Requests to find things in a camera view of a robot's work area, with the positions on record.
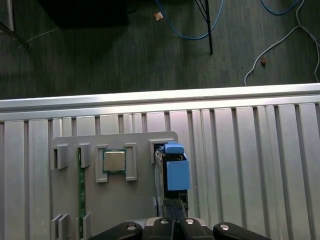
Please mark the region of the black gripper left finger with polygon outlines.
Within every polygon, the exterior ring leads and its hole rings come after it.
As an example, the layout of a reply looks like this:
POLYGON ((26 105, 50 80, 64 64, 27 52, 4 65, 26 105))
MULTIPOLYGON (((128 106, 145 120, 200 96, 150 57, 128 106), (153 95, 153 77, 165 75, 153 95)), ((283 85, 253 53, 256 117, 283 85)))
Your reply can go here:
POLYGON ((103 231, 90 240, 172 240, 175 231, 174 200, 165 199, 162 205, 163 216, 148 218, 143 224, 125 221, 103 231))

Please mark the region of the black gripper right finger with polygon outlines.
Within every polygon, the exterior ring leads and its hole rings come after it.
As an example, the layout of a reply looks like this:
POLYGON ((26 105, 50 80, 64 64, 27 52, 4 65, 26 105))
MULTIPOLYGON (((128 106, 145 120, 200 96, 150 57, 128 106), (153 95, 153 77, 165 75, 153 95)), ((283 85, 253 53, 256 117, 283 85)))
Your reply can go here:
POLYGON ((267 237, 233 224, 221 222, 210 229, 200 218, 188 217, 182 200, 175 200, 175 226, 178 240, 266 240, 267 237))

